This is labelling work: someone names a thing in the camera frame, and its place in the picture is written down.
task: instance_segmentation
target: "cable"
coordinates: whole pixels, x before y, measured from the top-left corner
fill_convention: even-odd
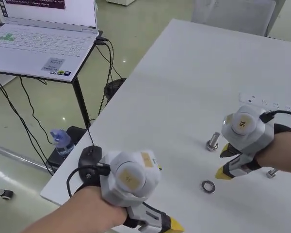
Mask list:
[[[34,150],[36,151],[36,153],[38,154],[38,156],[40,157],[40,159],[42,160],[43,164],[45,165],[45,167],[47,168],[49,174],[52,176],[53,174],[51,173],[51,171],[49,170],[46,162],[44,161],[44,159],[42,158],[42,156],[40,155],[40,153],[38,152],[37,148],[35,147],[35,145],[33,144],[33,141],[32,141],[32,138],[35,140],[36,144],[38,145],[39,149],[41,150],[44,158],[46,159],[47,161],[47,158],[45,157],[45,154],[43,153],[38,141],[36,140],[36,138],[33,136],[33,134],[31,133],[31,131],[29,130],[29,128],[27,127],[26,123],[25,123],[25,120],[20,116],[20,114],[17,112],[16,108],[13,106],[13,104],[11,103],[10,99],[9,99],[9,96],[6,92],[6,90],[4,89],[4,87],[2,86],[2,84],[0,83],[0,91],[2,92],[2,94],[5,96],[5,98],[7,99],[10,107],[12,108],[12,110],[14,111],[14,113],[18,116],[18,118],[20,119],[20,121],[22,122],[25,130],[26,130],[26,133],[28,135],[28,138],[30,140],[30,143],[32,145],[32,147],[34,148]]]
[[[111,75],[111,81],[113,82],[113,78],[112,78],[112,67],[113,67],[113,63],[114,63],[114,48],[113,48],[113,44],[111,43],[111,41],[108,40],[108,42],[110,43],[111,48],[112,48],[112,62],[111,62],[110,75]]]
[[[66,185],[67,185],[67,190],[68,190],[68,194],[69,194],[69,197],[72,197],[72,194],[71,194],[71,189],[70,189],[70,180],[71,178],[73,177],[74,174],[76,174],[78,171],[80,170],[84,170],[84,169],[92,169],[92,170],[97,170],[97,167],[94,166],[94,165],[87,165],[87,166],[81,166],[81,167],[78,167],[76,169],[74,169],[70,175],[68,176],[67,178],[67,181],[66,181]]]
[[[92,144],[93,144],[93,146],[94,146],[94,140],[93,140],[93,138],[92,138],[92,135],[91,135],[91,132],[89,131],[89,128],[91,127],[91,125],[89,125],[89,126],[87,126],[87,131],[88,131],[88,134],[89,134],[89,137],[90,137],[90,139],[91,139],[91,141],[92,141]]]
[[[71,189],[70,189],[70,180],[71,180],[71,178],[78,171],[84,170],[84,169],[92,169],[92,170],[96,171],[96,174],[97,175],[102,175],[102,176],[108,176],[110,174],[110,171],[111,171],[110,170],[110,165],[103,164],[103,163],[97,163],[96,165],[81,166],[81,167],[78,167],[78,168],[74,169],[70,173],[70,175],[68,176],[67,181],[66,181],[66,185],[67,185],[67,190],[68,190],[69,197],[72,197]]]
[[[101,56],[107,61],[107,62],[109,62],[110,63],[110,61],[108,60],[108,58],[106,58],[103,54],[102,54],[102,52],[100,51],[100,49],[98,48],[98,47],[96,47],[97,49],[98,49],[98,51],[99,51],[99,53],[101,54]],[[112,69],[117,73],[117,75],[120,77],[120,79],[123,79],[123,77],[117,72],[117,70],[115,69],[115,67],[114,66],[112,66]]]
[[[110,46],[107,45],[107,44],[104,44],[104,45],[107,46],[107,48],[108,48],[108,50],[109,50],[110,61],[112,61],[112,54],[111,54]],[[107,83],[106,83],[106,85],[109,83],[109,78],[110,78],[111,70],[112,70],[112,63],[110,62],[109,73],[108,73],[108,78],[107,78]],[[102,105],[103,105],[104,100],[105,100],[105,93],[103,93],[103,97],[102,97],[102,100],[101,100],[101,104],[100,104],[100,108],[99,108],[98,116],[99,116],[100,113],[101,113]]]
[[[44,85],[47,85],[47,81],[41,80],[41,79],[37,79],[39,82],[43,83]]]
[[[289,111],[276,110],[276,111],[265,112],[265,113],[261,114],[260,119],[262,120],[263,123],[267,123],[267,122],[271,121],[272,119],[274,119],[274,117],[277,113],[285,113],[285,114],[291,115],[291,112],[289,112]]]
[[[48,136],[48,133],[45,131],[45,129],[42,127],[40,121],[39,121],[39,120],[35,117],[35,115],[34,115],[34,108],[33,108],[33,105],[32,105],[32,103],[31,103],[31,100],[30,100],[29,94],[28,94],[28,92],[27,92],[27,90],[26,90],[26,88],[25,88],[25,86],[24,86],[24,83],[23,83],[23,79],[22,79],[22,77],[19,77],[19,80],[20,80],[20,84],[21,84],[21,86],[23,87],[24,92],[26,93],[26,96],[27,96],[27,99],[28,99],[29,105],[30,105],[30,107],[31,107],[31,109],[32,109],[32,117],[33,117],[33,118],[38,122],[40,128],[43,130],[45,136],[47,137],[48,143],[54,145],[54,143],[51,143],[51,142],[50,142],[50,140],[49,140],[49,136]]]

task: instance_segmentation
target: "black stand leg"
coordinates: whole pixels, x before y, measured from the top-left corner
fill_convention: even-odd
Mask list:
[[[74,89],[74,92],[76,94],[76,97],[77,97],[77,100],[78,100],[78,103],[79,103],[79,107],[80,107],[80,110],[81,110],[81,113],[82,113],[82,117],[83,117],[83,120],[84,120],[84,123],[85,123],[85,127],[88,128],[91,124],[90,120],[89,120],[89,116],[88,116],[88,113],[87,113],[87,109],[86,109],[86,105],[85,105],[85,102],[84,102],[84,98],[83,98],[83,94],[82,94],[82,91],[81,91],[81,87],[80,87],[80,83],[79,83],[79,79],[78,77],[76,77],[75,81],[73,82],[73,89]]]

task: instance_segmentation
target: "metal bolt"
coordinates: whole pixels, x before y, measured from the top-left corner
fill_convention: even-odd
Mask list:
[[[212,138],[206,143],[206,149],[209,151],[215,151],[216,149],[218,149],[219,145],[218,145],[218,140],[220,137],[220,133],[215,132],[212,136]]]
[[[273,170],[269,170],[267,173],[266,173],[266,176],[268,178],[274,178],[276,176],[276,173],[278,172],[277,169],[273,169]]]

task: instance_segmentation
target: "power strip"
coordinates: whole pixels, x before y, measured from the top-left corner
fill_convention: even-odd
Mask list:
[[[272,101],[268,98],[262,98],[257,95],[249,95],[246,93],[239,94],[239,101],[241,103],[257,106],[265,110],[286,110],[291,112],[291,105],[287,103],[281,103],[278,101]]]

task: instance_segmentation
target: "water bottle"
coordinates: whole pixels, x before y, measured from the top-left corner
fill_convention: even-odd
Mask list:
[[[54,138],[54,143],[58,154],[63,158],[66,158],[74,148],[71,137],[65,130],[52,130],[50,134]]]

